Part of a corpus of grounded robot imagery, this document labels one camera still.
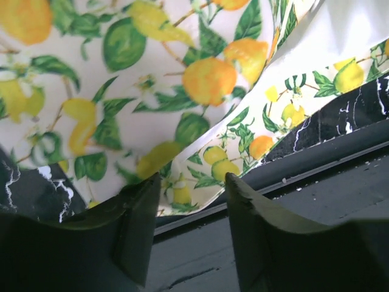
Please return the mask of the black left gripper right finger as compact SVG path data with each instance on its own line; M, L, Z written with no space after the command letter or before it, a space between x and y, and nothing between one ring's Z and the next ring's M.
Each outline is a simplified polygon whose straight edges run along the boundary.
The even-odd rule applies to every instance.
M225 177L241 291L387 291L388 220L336 225L297 215Z

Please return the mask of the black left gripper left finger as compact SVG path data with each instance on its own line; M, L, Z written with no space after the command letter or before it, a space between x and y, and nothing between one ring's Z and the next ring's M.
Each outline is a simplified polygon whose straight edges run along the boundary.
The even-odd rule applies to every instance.
M160 176L62 223L1 215L2 291L139 291L146 284Z

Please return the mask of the yellow floral cloth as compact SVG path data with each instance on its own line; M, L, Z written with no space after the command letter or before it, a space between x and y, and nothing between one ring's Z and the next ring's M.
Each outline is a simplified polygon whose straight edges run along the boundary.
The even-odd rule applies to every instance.
M192 214L388 72L387 1L2 1L1 210L63 221L154 173Z

